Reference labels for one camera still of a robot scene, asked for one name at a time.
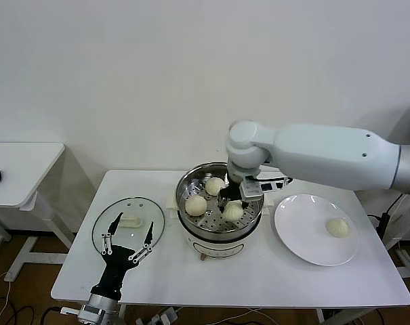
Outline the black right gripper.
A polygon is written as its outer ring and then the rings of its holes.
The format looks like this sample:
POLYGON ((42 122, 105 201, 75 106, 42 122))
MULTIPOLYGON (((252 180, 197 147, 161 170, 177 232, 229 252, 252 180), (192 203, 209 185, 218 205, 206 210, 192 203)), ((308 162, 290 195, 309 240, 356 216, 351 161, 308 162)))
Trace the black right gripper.
MULTIPOLYGON (((223 209, 226 206, 226 203, 229 201, 242 200, 240 184, 239 183, 229 183, 225 188, 222 188, 219 191, 217 204, 220 209, 223 209)), ((247 209, 251 201, 241 201, 242 208, 247 209)))

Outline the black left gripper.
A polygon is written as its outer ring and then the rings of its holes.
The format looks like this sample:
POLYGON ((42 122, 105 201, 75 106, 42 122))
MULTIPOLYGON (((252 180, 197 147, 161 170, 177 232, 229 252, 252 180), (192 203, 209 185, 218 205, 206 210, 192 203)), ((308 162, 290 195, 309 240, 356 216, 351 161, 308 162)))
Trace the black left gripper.
POLYGON ((121 298, 121 288, 125 274, 128 270, 137 266, 152 252, 153 227, 152 221, 142 248, 135 252, 135 250, 123 246, 112 246, 112 237, 115 234, 123 212, 109 225, 108 231, 102 234, 102 258, 106 264, 100 281, 95 285, 90 293, 100 295, 106 298, 121 298))

